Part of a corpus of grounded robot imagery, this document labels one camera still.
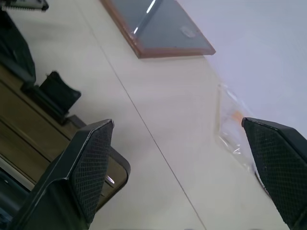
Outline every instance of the white wall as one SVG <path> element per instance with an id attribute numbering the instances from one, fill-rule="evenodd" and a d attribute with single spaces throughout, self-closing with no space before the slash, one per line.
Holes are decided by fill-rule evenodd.
<path id="1" fill-rule="evenodd" d="M 307 138 L 307 1 L 178 1 L 216 49 L 208 60 L 254 116 Z"/>

